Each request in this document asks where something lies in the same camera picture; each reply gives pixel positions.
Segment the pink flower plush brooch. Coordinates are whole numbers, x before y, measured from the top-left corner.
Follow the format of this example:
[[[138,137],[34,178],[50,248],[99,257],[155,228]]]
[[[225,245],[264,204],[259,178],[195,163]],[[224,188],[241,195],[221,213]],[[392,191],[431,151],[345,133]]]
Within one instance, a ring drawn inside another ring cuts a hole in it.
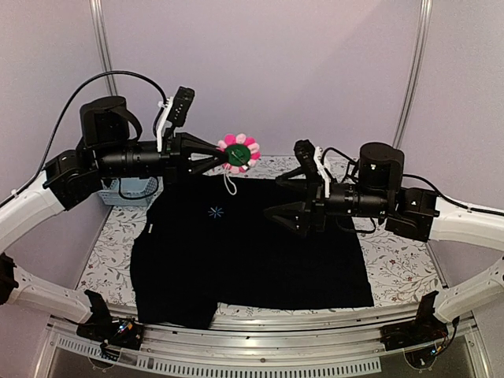
[[[231,175],[245,173],[258,163],[261,157],[260,145],[255,138],[244,133],[227,134],[217,143],[217,149],[228,157],[228,161],[222,165],[224,186],[231,196],[236,195],[237,186]]]

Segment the black t-shirt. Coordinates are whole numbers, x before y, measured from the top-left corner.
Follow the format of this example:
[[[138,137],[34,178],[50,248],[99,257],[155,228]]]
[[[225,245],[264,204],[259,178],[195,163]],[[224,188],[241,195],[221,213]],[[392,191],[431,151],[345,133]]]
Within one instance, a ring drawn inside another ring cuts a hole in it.
[[[273,180],[221,176],[168,185],[132,247],[130,277],[139,320],[206,329],[220,304],[279,310],[374,304],[350,218],[300,237],[264,210],[302,200]]]

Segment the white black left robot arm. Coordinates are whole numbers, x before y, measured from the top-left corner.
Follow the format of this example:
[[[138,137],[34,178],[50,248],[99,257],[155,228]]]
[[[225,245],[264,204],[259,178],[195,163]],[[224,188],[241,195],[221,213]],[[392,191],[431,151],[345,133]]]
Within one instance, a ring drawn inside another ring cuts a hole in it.
[[[128,110],[125,98],[109,96],[80,109],[82,139],[43,164],[25,189],[15,191],[1,208],[1,249],[45,220],[68,211],[102,189],[105,180],[162,178],[175,183],[202,174],[228,161],[218,146],[188,133],[184,125],[194,92],[181,87],[162,99],[154,133],[142,142],[142,127]],[[136,137],[129,130],[135,129]],[[74,291],[42,280],[1,255],[1,302],[47,311],[76,324],[78,336],[96,341],[102,352],[117,348],[139,350],[144,327],[132,318],[113,317],[102,296],[94,291]]]

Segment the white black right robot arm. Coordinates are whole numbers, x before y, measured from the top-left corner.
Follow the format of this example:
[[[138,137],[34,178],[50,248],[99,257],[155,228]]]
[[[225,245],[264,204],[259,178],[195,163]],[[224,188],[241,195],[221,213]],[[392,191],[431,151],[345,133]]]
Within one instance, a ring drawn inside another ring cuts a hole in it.
[[[443,195],[432,183],[427,188],[403,187],[405,155],[385,143],[363,145],[357,160],[349,159],[345,176],[336,180],[326,158],[329,148],[309,140],[295,144],[299,166],[276,178],[281,187],[300,192],[301,202],[270,207],[265,216],[296,235],[322,232],[329,217],[369,218],[406,239],[454,241],[493,250],[503,249],[503,211],[459,202]],[[422,297],[411,321],[383,326],[380,341],[386,350],[430,343],[440,355],[453,342],[460,316],[492,302],[503,293],[503,260],[446,289]]]

